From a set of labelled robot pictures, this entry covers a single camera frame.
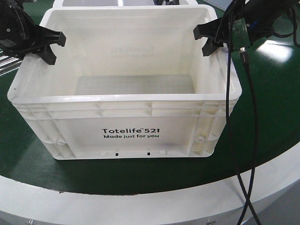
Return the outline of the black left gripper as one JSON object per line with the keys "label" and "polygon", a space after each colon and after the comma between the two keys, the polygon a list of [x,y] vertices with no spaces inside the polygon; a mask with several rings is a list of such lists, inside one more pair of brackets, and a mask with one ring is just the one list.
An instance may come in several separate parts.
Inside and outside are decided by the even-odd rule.
{"label": "black left gripper", "polygon": [[49,45],[65,46],[66,39],[62,31],[35,24],[21,4],[1,4],[0,48],[5,55],[22,59],[34,53],[48,65],[55,65],[57,57]]}

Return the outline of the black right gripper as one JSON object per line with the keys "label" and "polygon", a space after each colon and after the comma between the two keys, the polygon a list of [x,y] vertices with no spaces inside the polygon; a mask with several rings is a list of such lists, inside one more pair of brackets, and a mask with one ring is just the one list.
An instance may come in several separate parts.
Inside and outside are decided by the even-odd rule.
{"label": "black right gripper", "polygon": [[230,4],[223,16],[198,24],[193,29],[195,40],[208,38],[203,56],[210,56],[224,43],[232,47],[250,47],[255,41],[272,35],[274,21],[281,16],[279,4]]}

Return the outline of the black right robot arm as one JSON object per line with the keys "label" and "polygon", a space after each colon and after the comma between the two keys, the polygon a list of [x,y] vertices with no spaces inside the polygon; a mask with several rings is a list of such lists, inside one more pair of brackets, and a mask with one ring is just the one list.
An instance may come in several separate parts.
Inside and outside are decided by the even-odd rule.
{"label": "black right robot arm", "polygon": [[196,40],[207,38],[202,48],[203,56],[210,56],[215,50],[229,44],[230,17],[234,21],[245,20],[249,45],[261,38],[274,35],[273,23],[298,3],[297,0],[233,0],[222,17],[197,25],[194,30]]}

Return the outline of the black robot base parts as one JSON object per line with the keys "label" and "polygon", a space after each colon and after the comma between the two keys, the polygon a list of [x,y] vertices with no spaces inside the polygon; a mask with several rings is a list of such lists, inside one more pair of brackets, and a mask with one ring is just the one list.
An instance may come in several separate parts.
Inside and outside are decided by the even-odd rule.
{"label": "black robot base parts", "polygon": [[153,4],[156,6],[161,6],[163,4],[165,5],[179,5],[179,0],[153,0]]}

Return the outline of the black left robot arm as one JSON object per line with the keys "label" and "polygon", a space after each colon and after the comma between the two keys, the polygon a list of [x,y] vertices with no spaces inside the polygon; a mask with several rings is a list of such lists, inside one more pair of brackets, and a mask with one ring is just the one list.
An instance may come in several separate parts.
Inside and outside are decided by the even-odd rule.
{"label": "black left robot arm", "polygon": [[0,2],[0,48],[3,54],[24,59],[28,53],[38,55],[45,63],[54,65],[57,57],[50,45],[65,46],[66,36],[35,24],[24,11],[23,0]]}

